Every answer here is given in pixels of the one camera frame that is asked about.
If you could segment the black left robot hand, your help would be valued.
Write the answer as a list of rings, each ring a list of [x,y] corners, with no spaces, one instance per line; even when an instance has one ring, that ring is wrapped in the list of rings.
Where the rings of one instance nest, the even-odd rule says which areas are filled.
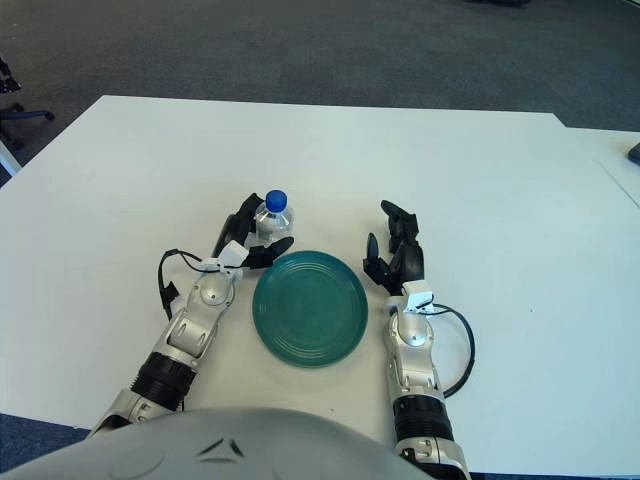
[[[252,270],[271,267],[273,262],[284,254],[294,243],[292,236],[286,236],[267,246],[255,246],[247,250],[247,256],[241,264],[233,265],[222,259],[222,251],[226,246],[235,241],[240,247],[250,232],[256,232],[255,214],[263,199],[256,193],[252,193],[241,205],[240,209],[228,216],[225,221],[218,241],[214,247],[212,257],[222,261],[224,267],[246,267]]]

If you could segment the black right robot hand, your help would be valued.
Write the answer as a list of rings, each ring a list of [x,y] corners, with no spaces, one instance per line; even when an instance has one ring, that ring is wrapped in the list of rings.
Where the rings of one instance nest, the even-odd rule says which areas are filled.
[[[366,256],[363,259],[365,274],[382,286],[391,296],[401,296],[402,287],[411,281],[425,278],[424,254],[417,240],[418,220],[415,214],[388,200],[381,201],[381,208],[387,215],[389,227],[389,251],[393,254],[387,263],[379,256],[376,236],[368,235]]]

